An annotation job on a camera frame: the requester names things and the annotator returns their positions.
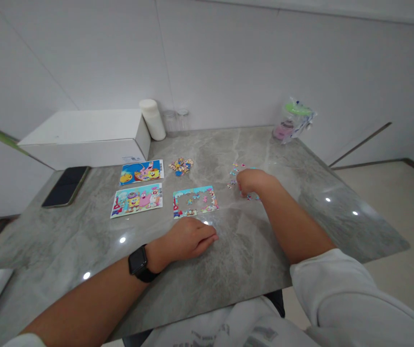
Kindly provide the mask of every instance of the cartoon picture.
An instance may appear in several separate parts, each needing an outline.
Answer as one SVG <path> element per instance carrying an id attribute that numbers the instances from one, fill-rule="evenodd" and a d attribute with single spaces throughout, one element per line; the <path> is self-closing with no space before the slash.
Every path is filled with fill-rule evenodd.
<path id="1" fill-rule="evenodd" d="M 118 190 L 114 196 L 111 218 L 162 207 L 162 184 Z"/>
<path id="2" fill-rule="evenodd" d="M 213 191 L 212 186 L 198 187 L 194 189 L 185 189 L 179 190 L 173 193 L 173 218 L 178 219 L 186 216 L 195 216 L 198 211 L 200 213 L 207 213 L 218 210 L 218 202 Z"/>
<path id="3" fill-rule="evenodd" d="M 122 166 L 120 185 L 125 186 L 135 182 L 145 182 L 159 178 L 164 178 L 164 163 L 162 160 L 127 164 Z"/>

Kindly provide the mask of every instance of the white shirt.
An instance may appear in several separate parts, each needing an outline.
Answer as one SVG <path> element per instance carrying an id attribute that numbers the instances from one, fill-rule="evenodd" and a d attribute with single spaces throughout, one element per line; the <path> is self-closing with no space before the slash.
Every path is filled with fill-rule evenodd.
<path id="1" fill-rule="evenodd" d="M 290 273 L 311 322 L 306 331 L 261 296 L 154 329 L 143 347 L 414 346 L 414 311 L 380 291 L 369 272 L 339 249 L 292 265 Z M 26 334 L 5 346 L 44 344 Z"/>

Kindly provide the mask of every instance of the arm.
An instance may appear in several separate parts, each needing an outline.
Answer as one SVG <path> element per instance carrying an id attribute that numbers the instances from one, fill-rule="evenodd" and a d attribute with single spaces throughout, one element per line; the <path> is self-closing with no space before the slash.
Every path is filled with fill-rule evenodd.
<path id="1" fill-rule="evenodd" d="M 214 227 L 183 218 L 146 245 L 147 266 L 159 273 L 173 261 L 199 256 L 216 240 Z M 101 346 L 147 286 L 130 275 L 125 257 L 64 295 L 21 334 L 33 333 L 48 347 Z"/>
<path id="2" fill-rule="evenodd" d="M 329 236 L 283 188 L 276 177 L 247 169 L 237 175 L 243 197 L 256 192 L 276 238 L 291 264 L 323 254 L 336 246 Z"/>
<path id="3" fill-rule="evenodd" d="M 336 249 L 275 177 L 244 170 L 237 182 L 243 196 L 252 191 L 260 196 L 293 264 L 292 282 L 313 340 L 321 346 L 414 346 L 414 312 L 380 291 L 364 266 Z"/>

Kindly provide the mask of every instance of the glossy surface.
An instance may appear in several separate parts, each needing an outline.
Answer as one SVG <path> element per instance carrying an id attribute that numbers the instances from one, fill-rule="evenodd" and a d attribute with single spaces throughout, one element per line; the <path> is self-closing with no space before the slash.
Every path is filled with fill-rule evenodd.
<path id="1" fill-rule="evenodd" d="M 220 209 L 198 218 L 217 228 L 220 239 L 201 257 L 169 266 L 111 339 L 290 286 L 288 262 L 261 203 L 240 198 L 237 186 L 226 187 L 232 180 L 233 162 L 277 176 L 336 245 L 360 262 L 409 248 L 299 141 L 281 146 L 271 131 L 272 127 L 197 131 L 153 142 L 150 158 L 163 159 L 166 167 L 165 179 L 158 181 L 164 207 L 112 220 L 109 214 L 119 189 L 120 166 L 92 169 L 71 206 L 41 209 L 61 175 L 56 172 L 0 235 L 0 268 L 15 269 L 0 298 L 0 345 L 81 283 L 87 272 L 93 276 L 167 232 L 174 223 L 172 194 L 176 190 L 214 187 Z M 194 165 L 188 175 L 176 177 L 168 164 L 180 156 L 192 158 Z"/>

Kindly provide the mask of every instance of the white sleeve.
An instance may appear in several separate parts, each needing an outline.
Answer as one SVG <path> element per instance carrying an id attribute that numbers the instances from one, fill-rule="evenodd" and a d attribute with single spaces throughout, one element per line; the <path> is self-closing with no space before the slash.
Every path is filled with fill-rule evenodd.
<path id="1" fill-rule="evenodd" d="M 3 347 L 46 347 L 35 334 L 22 334 L 8 341 Z"/>
<path id="2" fill-rule="evenodd" d="M 307 333 L 321 345 L 414 345 L 414 311 L 341 250 L 292 265 L 290 273 L 312 325 Z"/>

